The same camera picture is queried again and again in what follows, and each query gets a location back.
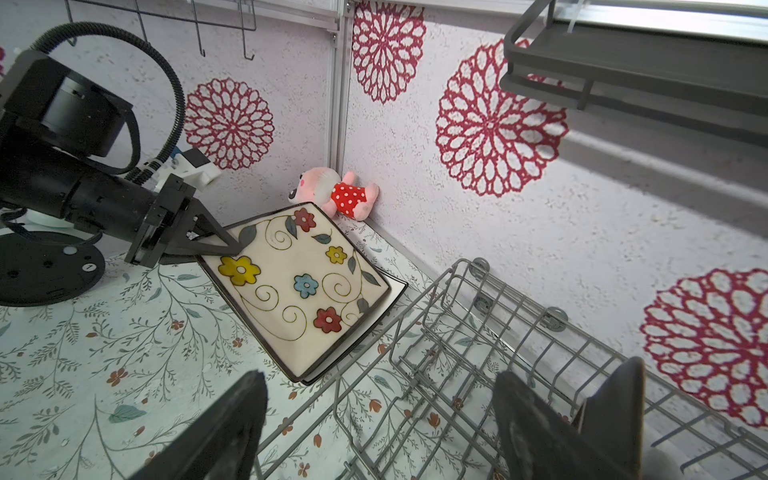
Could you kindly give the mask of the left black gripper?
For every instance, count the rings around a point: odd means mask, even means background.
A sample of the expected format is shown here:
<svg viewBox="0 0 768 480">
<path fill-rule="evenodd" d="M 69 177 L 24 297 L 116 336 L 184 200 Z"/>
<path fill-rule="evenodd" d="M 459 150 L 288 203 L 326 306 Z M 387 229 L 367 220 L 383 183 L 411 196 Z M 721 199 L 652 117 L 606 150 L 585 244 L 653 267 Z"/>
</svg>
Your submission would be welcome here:
<svg viewBox="0 0 768 480">
<path fill-rule="evenodd" d="M 195 189 L 170 174 L 140 224 L 125 256 L 154 267 L 165 257 L 232 256 L 243 245 L 194 197 Z"/>
</svg>

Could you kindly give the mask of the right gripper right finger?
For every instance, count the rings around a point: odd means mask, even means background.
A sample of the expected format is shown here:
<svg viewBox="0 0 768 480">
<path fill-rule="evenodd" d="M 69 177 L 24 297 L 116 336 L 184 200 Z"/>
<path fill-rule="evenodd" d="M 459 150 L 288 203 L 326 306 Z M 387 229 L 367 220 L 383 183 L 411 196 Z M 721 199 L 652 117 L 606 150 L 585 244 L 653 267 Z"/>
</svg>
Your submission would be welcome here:
<svg viewBox="0 0 768 480">
<path fill-rule="evenodd" d="M 629 479 L 516 374 L 496 376 L 492 407 L 509 478 Z"/>
</svg>

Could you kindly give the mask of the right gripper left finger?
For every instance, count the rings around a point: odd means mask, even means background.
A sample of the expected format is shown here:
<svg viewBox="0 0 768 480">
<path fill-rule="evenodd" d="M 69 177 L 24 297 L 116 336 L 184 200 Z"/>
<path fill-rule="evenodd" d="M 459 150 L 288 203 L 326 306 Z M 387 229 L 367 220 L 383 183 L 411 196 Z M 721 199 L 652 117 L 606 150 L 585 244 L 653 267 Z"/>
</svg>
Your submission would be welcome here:
<svg viewBox="0 0 768 480">
<path fill-rule="evenodd" d="M 134 479 L 248 479 L 266 421 L 264 375 L 249 371 Z"/>
</svg>

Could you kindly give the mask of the black square plate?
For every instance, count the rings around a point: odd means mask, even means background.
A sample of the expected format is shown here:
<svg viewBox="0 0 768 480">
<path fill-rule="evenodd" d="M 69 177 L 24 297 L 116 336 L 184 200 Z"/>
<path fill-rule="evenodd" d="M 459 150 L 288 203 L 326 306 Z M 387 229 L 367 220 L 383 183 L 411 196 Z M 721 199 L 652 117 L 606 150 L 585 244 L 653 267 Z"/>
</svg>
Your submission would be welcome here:
<svg viewBox="0 0 768 480">
<path fill-rule="evenodd" d="M 621 363 L 578 410 L 573 426 L 598 454 L 630 479 L 641 477 L 646 367 Z"/>
<path fill-rule="evenodd" d="M 390 292 L 376 267 L 311 202 L 228 232 L 242 251 L 202 256 L 201 267 L 293 382 L 307 378 Z"/>
</svg>

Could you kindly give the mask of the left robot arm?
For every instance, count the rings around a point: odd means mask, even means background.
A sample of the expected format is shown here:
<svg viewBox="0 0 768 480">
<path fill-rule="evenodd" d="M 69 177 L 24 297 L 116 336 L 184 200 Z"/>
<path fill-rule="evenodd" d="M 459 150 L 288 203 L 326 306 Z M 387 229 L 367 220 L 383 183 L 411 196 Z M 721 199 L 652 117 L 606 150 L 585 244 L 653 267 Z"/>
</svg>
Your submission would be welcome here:
<svg viewBox="0 0 768 480">
<path fill-rule="evenodd" d="M 22 52 L 2 80 L 3 305 L 50 305 L 92 288 L 105 236 L 145 267 L 241 252 L 180 177 L 153 192 L 101 163 L 122 129 L 139 143 L 128 102 L 44 52 Z"/>
</svg>

